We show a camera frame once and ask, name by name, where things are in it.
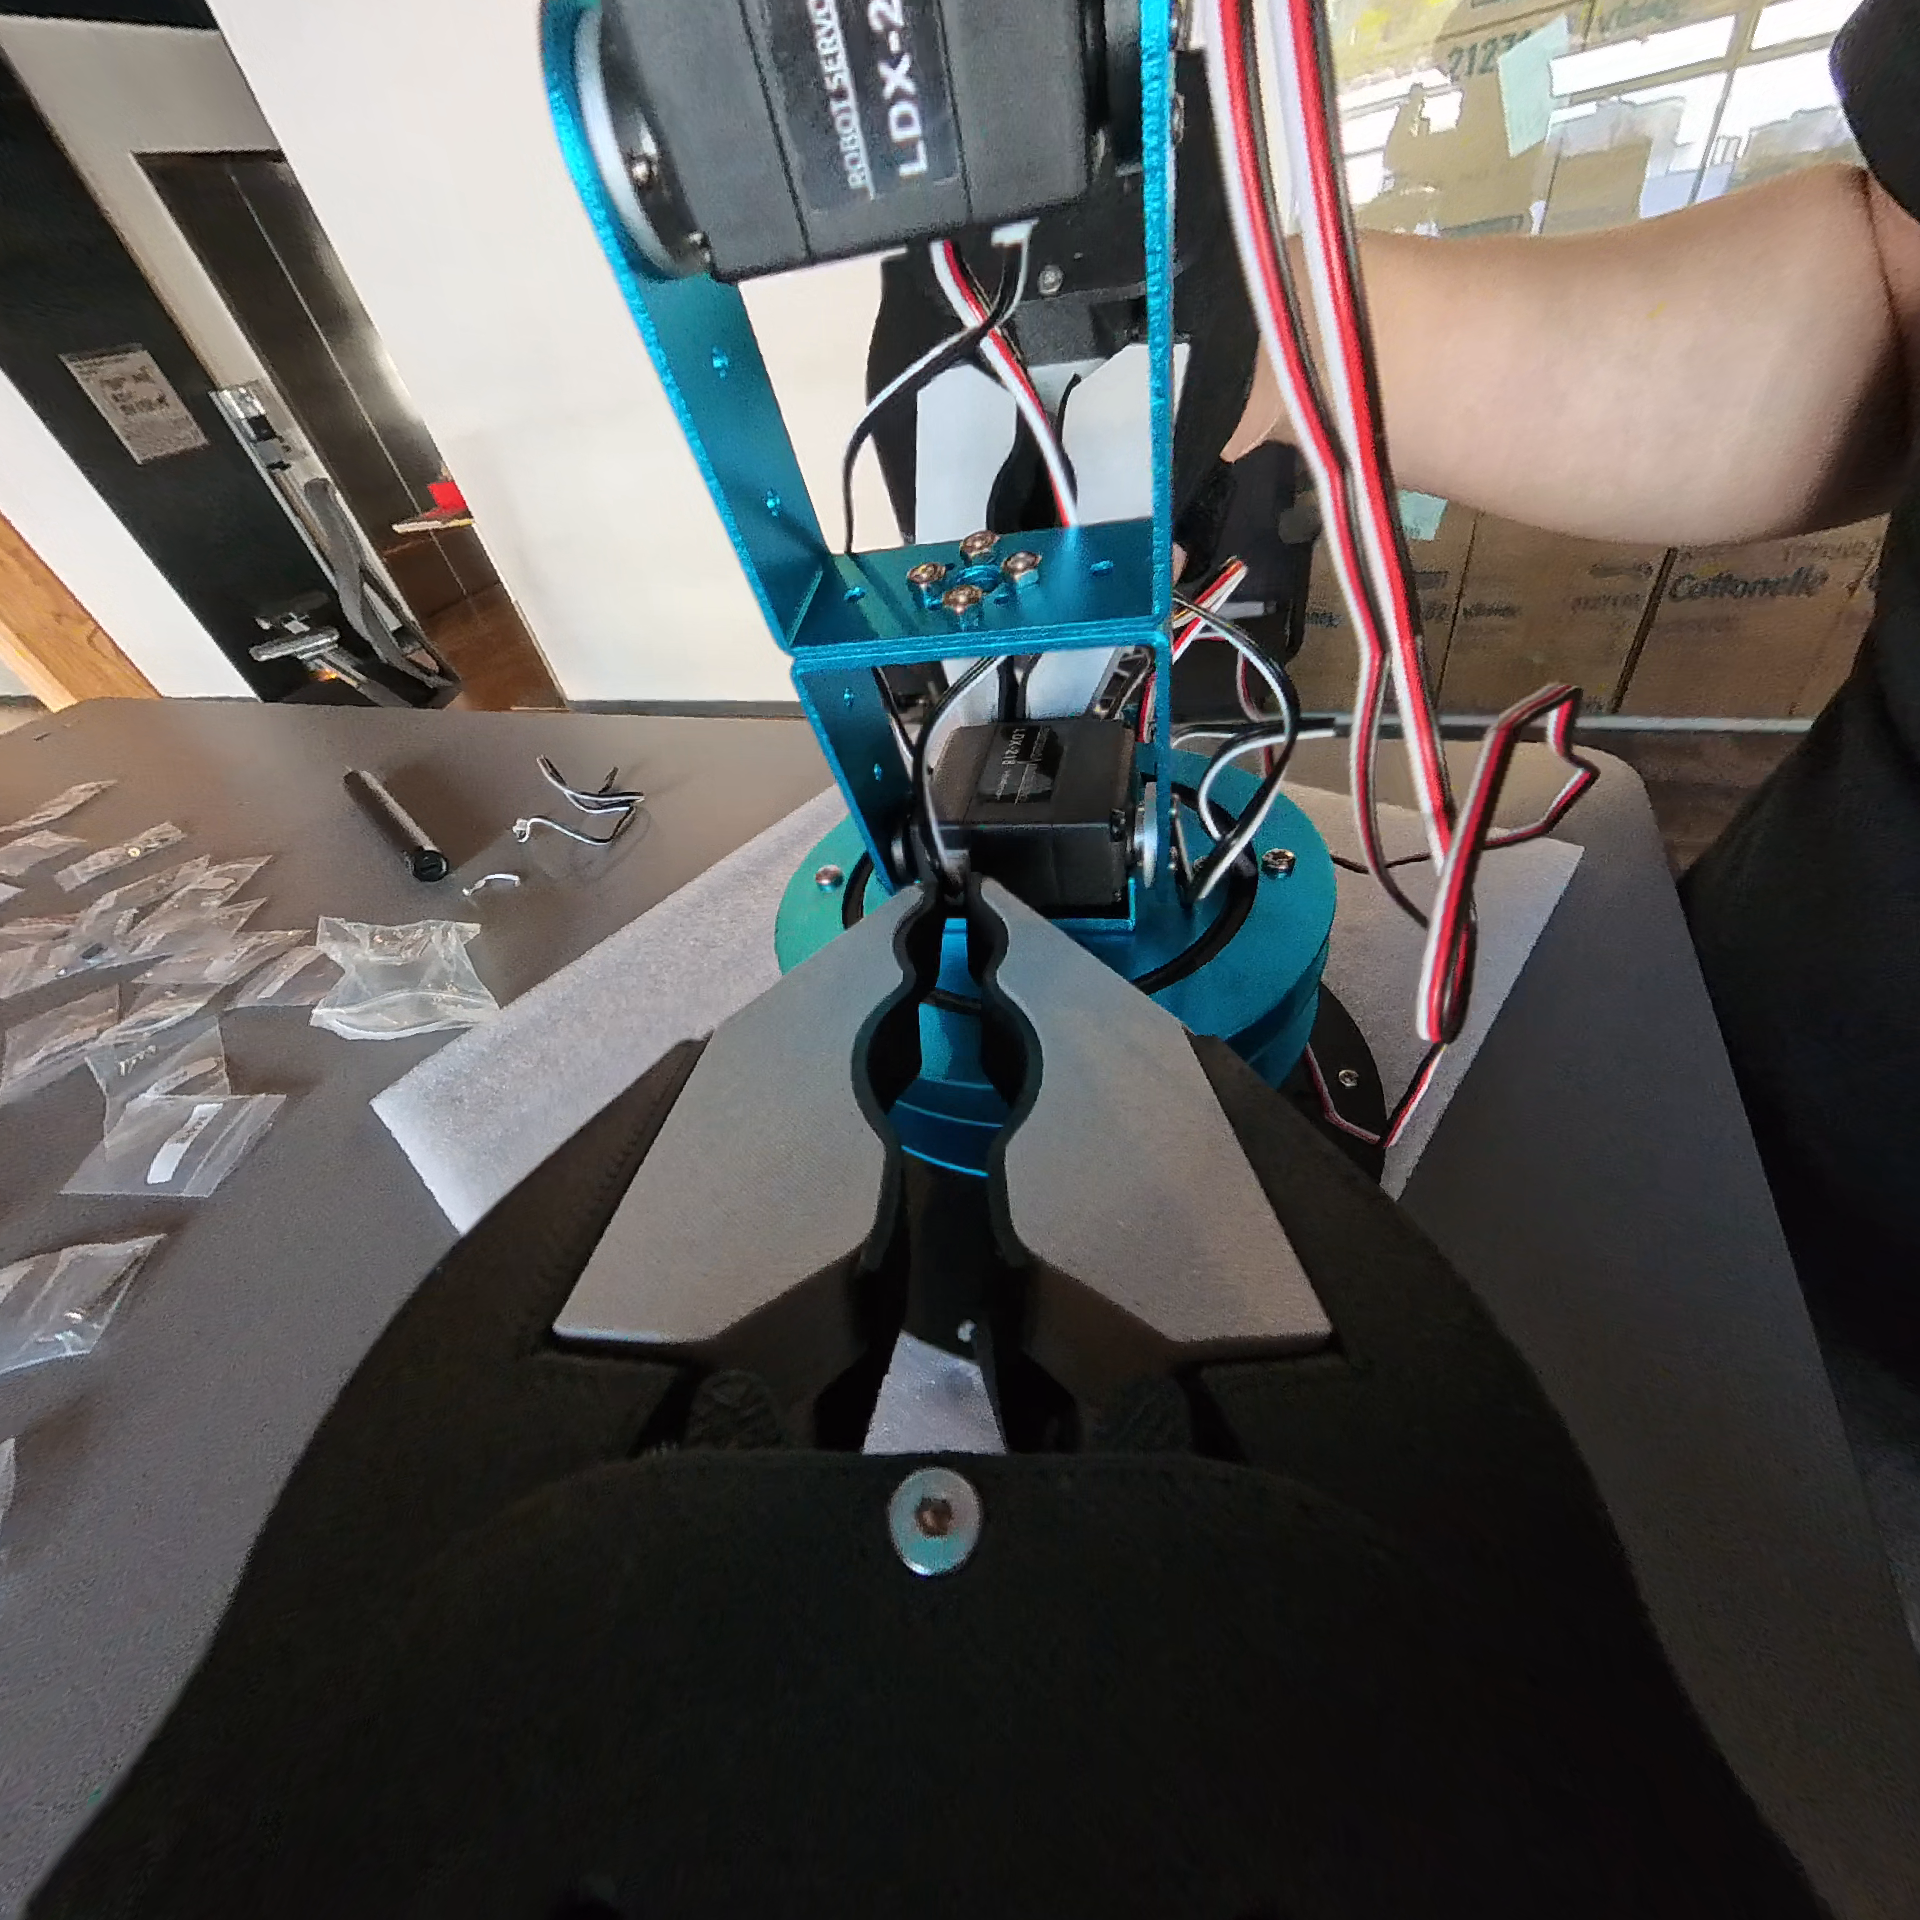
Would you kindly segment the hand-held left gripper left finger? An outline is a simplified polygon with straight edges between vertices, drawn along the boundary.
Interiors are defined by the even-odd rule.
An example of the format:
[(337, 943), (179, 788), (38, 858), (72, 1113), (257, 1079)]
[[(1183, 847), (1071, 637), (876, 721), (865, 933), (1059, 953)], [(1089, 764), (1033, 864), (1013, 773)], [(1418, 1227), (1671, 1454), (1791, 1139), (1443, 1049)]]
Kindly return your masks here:
[(894, 887), (717, 1024), (553, 1331), (643, 1357), (876, 1357), (939, 895)]

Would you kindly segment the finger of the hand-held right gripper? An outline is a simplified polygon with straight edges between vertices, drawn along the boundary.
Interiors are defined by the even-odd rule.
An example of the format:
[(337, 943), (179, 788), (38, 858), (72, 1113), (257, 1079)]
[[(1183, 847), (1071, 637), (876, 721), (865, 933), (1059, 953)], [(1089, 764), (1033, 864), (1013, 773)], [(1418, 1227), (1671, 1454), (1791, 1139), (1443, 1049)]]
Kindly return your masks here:
[(1045, 526), (1045, 459), (1015, 399), (978, 361), (913, 399), (913, 545)]
[[(1045, 361), (1045, 405), (1080, 484), (1080, 526), (1149, 513), (1149, 405), (1144, 346), (1117, 355)], [(1086, 712), (1117, 667), (1117, 649), (1045, 653), (1045, 721)]]

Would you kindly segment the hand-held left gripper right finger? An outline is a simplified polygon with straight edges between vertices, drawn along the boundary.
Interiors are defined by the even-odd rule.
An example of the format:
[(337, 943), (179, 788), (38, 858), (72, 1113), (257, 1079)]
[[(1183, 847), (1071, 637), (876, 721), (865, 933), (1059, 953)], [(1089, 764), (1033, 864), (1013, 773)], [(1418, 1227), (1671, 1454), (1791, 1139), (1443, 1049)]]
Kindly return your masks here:
[(1025, 1357), (1320, 1357), (1331, 1318), (1256, 1179), (1192, 1032), (973, 880), (982, 1079), (1001, 1096), (993, 1230)]

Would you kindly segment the blue toy robot arm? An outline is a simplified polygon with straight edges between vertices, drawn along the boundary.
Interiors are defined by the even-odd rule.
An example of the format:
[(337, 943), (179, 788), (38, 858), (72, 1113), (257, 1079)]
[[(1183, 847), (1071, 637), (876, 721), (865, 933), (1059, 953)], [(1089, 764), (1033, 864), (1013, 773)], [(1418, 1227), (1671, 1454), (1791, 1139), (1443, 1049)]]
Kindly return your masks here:
[[(1221, 608), (1169, 591), (1169, 59), (1169, 7), (870, 7), (865, 17), (850, 7), (540, 7), (567, 173), (789, 653), (870, 866), (890, 895), (911, 880), (939, 895), (930, 996), (952, 987), (952, 923), (973, 923), (973, 880), (1001, 880), (1071, 943), (1138, 902), (1198, 933), (1237, 933), (1237, 913), (1207, 895), (1237, 902), (1262, 880), (1262, 830), (1301, 746), (1287, 676)], [(1080, 526), (1064, 447), (1036, 410), (1059, 526), (1015, 533), (1015, 555), (982, 540), (865, 555), (850, 484), (876, 416), (954, 361), (1013, 368), (1025, 389), (1001, 321), (1033, 283), (1033, 226), (1086, 203), (1104, 156), (1144, 173), (1149, 513)], [(993, 238), (1013, 262), (993, 300), (973, 293), (964, 262), (952, 272), (954, 331), (855, 416), (842, 545), (829, 545), (739, 283), (911, 242), (942, 258), (964, 238)], [(1089, 847), (1080, 847), (1089, 874), (1064, 874), (1071, 830), (1045, 819), (1064, 773), (1001, 830), (1013, 858), (978, 847), (973, 815), (942, 811), (942, 733), (964, 695), (1001, 695), (1015, 660), (1080, 649), (1149, 653), (1159, 733), (1138, 746), (1117, 721), (996, 712), (954, 766), (964, 804), (993, 811), (978, 796), (996, 773), (993, 743), (1045, 752), (1059, 743), (1064, 773), (1080, 746), (1109, 746), (1131, 788), (1100, 811), (1100, 830), (1144, 819), (1144, 841), (1109, 858), (1117, 874)], [(1169, 953), (1123, 980), (1159, 1001), (1183, 976)], [(1025, 1360), (1100, 1410), (1138, 1374), (1287, 1357)]]

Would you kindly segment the person's right forearm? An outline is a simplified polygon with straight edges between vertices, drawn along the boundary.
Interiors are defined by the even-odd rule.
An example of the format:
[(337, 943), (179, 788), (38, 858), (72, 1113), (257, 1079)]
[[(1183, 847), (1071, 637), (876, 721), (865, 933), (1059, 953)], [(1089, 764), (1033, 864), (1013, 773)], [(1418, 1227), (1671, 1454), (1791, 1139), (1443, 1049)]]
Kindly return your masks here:
[(1920, 220), (1798, 170), (1583, 238), (1361, 238), (1398, 490), (1614, 545), (1759, 545), (1912, 484)]

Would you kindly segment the white foam sheet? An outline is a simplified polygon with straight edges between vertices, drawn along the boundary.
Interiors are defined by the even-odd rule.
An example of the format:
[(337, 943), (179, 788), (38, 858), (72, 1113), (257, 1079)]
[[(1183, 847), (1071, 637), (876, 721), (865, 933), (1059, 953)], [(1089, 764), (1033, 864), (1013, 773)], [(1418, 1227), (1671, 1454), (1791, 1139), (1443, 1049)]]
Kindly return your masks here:
[[(1387, 1195), (1398, 1195), (1533, 933), (1552, 926), (1573, 874), (1573, 847), (1525, 841), (1479, 864), (1473, 1007), (1432, 1060), (1432, 1079), (1408, 1104), (1398, 1129), (1387, 1129), (1387, 1113), (1418, 1061), (1418, 1045), (1398, 1024), (1418, 933), (1384, 902), (1361, 866), (1349, 866), (1349, 804), (1329, 788), (1294, 788), (1294, 811), (1331, 847), (1331, 948), (1313, 1017), (1306, 1120), (1331, 1113), (1331, 1143), (1387, 1143), (1384, 1170)], [(760, 996), (783, 976), (783, 895), (805, 902), (832, 926), (842, 887), (815, 887), (815, 866), (850, 866), (855, 858), (865, 841), (850, 830), (850, 811), (832, 788), (824, 788), (719, 858), (707, 874), (678, 880), (607, 943), (511, 996), (490, 1024), (452, 1037), (435, 1060), (378, 1089), (378, 1120), (415, 1162), (435, 1214), (473, 1230), (548, 1153), (607, 1113), (611, 1089), (652, 1072), (668, 1045), (707, 1037), (719, 1017)]]

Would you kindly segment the pile of small plastic bags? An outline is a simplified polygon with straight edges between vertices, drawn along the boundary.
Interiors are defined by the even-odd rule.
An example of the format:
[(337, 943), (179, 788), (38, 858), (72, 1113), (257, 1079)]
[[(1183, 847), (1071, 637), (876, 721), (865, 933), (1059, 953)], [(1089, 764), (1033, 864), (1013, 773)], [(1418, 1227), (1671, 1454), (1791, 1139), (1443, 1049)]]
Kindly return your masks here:
[(197, 847), (179, 819), (72, 830), (111, 781), (4, 819), (4, 1113), (91, 1087), (101, 1125), (61, 1198), (136, 1221), (215, 1198), (289, 1089), (234, 1079), (234, 1017), (301, 1017), (345, 1045), (497, 1017), (475, 923), (275, 923), (266, 847)]

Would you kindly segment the black cylindrical tool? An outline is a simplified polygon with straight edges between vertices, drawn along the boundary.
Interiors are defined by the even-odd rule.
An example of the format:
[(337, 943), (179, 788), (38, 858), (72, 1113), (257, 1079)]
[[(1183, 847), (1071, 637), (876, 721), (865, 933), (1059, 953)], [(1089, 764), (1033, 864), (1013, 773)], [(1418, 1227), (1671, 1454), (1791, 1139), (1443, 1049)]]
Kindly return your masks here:
[(452, 864), (434, 841), (434, 830), (415, 830), (415, 815), (373, 766), (345, 766), (345, 796), (385, 832), (385, 847), (405, 864), (405, 874), (415, 874), (415, 880), (444, 880), (452, 874)]

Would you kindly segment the black office chair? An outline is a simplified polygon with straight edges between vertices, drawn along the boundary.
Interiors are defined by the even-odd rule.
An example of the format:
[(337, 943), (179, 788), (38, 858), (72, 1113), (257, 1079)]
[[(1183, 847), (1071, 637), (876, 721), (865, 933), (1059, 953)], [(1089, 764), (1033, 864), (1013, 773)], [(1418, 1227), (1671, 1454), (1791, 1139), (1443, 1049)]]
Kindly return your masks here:
[(399, 585), (378, 572), (347, 508), (332, 476), (266, 473), (289, 526), (301, 533), (310, 558), (320, 568), (320, 591), (296, 591), (257, 608), (246, 660), (296, 660), (310, 683), (345, 683), (373, 710), (444, 710), (456, 676), (421, 637)]

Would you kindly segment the large cardboard box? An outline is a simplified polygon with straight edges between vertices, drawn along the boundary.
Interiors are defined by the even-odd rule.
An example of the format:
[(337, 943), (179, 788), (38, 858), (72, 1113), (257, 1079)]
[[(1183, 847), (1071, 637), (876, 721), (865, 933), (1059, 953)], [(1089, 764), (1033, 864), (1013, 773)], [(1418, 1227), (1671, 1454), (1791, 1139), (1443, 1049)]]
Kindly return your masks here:
[(1500, 712), (1540, 683), (1591, 712), (1798, 721), (1875, 622), (1888, 517), (1759, 545), (1555, 540), (1432, 508), (1408, 540), (1443, 712)]

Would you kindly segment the person's dark shirt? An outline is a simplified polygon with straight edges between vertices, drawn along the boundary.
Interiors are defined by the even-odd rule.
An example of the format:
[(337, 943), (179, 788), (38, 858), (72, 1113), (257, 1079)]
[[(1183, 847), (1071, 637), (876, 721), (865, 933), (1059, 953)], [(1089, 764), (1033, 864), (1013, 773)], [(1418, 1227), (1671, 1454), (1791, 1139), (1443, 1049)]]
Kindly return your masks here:
[(1920, 585), (1912, 585), (1912, 7), (1832, 48), (1856, 170), (1759, 197), (1780, 288), (1759, 476), (1782, 533), (1888, 513), (1875, 622), (1813, 733), (1692, 864), (1686, 913), (1813, 1318), (1912, 1454), (1920, 1337)]

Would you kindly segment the framed wall notice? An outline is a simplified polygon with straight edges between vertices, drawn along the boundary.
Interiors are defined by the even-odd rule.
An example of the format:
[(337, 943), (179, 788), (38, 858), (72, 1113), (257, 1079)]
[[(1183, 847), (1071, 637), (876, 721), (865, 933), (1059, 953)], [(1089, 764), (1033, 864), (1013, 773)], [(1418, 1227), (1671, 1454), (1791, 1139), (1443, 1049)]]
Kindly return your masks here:
[(161, 459), (210, 447), (197, 410), (179, 405), (179, 389), (156, 361), (156, 348), (143, 348), (143, 346), (64, 348), (61, 361), (88, 389), (88, 405), (107, 416), (107, 432), (122, 438), (122, 452), (136, 463), (161, 463)]

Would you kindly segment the thick wooden support post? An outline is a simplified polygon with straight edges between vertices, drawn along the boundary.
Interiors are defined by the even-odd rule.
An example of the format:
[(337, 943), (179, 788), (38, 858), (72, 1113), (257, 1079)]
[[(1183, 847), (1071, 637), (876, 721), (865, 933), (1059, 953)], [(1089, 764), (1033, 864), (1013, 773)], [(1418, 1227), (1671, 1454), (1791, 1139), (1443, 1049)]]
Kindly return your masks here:
[(49, 712), (80, 701), (156, 701), (156, 683), (52, 576), (13, 517), (0, 517), (0, 660)]

